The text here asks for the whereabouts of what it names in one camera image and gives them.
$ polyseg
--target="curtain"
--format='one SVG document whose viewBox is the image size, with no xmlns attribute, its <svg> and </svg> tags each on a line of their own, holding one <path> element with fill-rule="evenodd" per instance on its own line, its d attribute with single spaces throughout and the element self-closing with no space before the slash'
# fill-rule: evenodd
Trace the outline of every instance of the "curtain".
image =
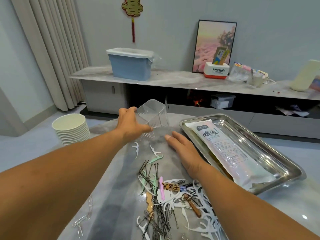
<svg viewBox="0 0 320 240">
<path fill-rule="evenodd" d="M 57 108 L 67 111 L 85 99 L 79 80 L 88 66 L 73 0 L 11 0 Z"/>
</svg>

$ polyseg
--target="metal tray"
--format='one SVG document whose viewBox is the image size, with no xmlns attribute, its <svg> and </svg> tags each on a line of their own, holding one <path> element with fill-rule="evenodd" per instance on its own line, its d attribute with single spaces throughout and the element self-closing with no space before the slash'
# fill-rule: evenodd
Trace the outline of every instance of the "metal tray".
<svg viewBox="0 0 320 240">
<path fill-rule="evenodd" d="M 205 160 L 210 165 L 219 169 L 225 176 L 226 174 L 214 161 L 214 158 L 212 157 L 213 153 L 209 150 L 206 144 L 197 136 L 196 133 L 192 131 L 192 129 L 185 125 L 185 123 L 209 119 L 211 119 L 214 125 L 221 129 L 226 136 L 228 136 L 232 141 L 234 141 L 234 143 L 236 143 L 248 155 L 256 160 L 264 169 L 276 177 L 276 180 L 273 182 L 253 185 L 250 190 L 251 193 L 258 195 L 281 185 L 287 186 L 295 180 L 304 180 L 307 177 L 305 171 L 298 164 L 290 160 L 285 155 L 282 155 L 277 150 L 273 149 L 254 133 L 247 130 L 244 126 L 240 125 L 234 119 L 225 114 L 217 113 L 180 121 L 180 127 L 200 151 Z"/>
</svg>

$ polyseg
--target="pink flower painting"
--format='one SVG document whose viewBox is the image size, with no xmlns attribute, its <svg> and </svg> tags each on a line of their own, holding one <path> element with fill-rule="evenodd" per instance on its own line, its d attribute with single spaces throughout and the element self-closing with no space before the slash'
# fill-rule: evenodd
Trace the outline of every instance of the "pink flower painting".
<svg viewBox="0 0 320 240">
<path fill-rule="evenodd" d="M 212 62 L 218 47 L 230 50 L 225 63 L 229 64 L 237 23 L 199 21 L 192 72 L 203 73 L 206 62 Z"/>
</svg>

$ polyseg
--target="gray floor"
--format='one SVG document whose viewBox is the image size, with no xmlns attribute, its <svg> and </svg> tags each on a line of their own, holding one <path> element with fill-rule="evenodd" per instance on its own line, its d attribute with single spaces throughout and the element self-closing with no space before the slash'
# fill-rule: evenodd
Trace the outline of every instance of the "gray floor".
<svg viewBox="0 0 320 240">
<path fill-rule="evenodd" d="M 84 107 L 85 105 L 80 105 L 69 112 L 57 112 L 20 137 L 0 136 L 0 172 L 49 152 L 59 142 L 51 128 L 52 122 L 67 113 L 79 113 Z M 87 123 L 92 127 L 104 121 L 87 119 Z M 306 171 L 307 177 L 320 183 L 320 144 L 273 138 L 262 139 L 299 164 Z"/>
</svg>

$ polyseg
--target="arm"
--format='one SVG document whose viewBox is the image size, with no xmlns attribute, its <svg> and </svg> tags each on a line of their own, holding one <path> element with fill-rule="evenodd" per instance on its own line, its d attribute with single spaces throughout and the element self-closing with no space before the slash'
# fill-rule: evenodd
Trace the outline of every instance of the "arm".
<svg viewBox="0 0 320 240">
<path fill-rule="evenodd" d="M 230 240 L 320 239 L 207 164 L 183 135 L 174 131 L 172 137 L 166 135 L 165 138 L 180 156 L 189 175 L 201 183 Z"/>
<path fill-rule="evenodd" d="M 0 173 L 1 239 L 57 239 L 116 153 L 152 130 L 136 122 L 135 109 L 120 109 L 118 125 L 108 133 Z"/>
</svg>

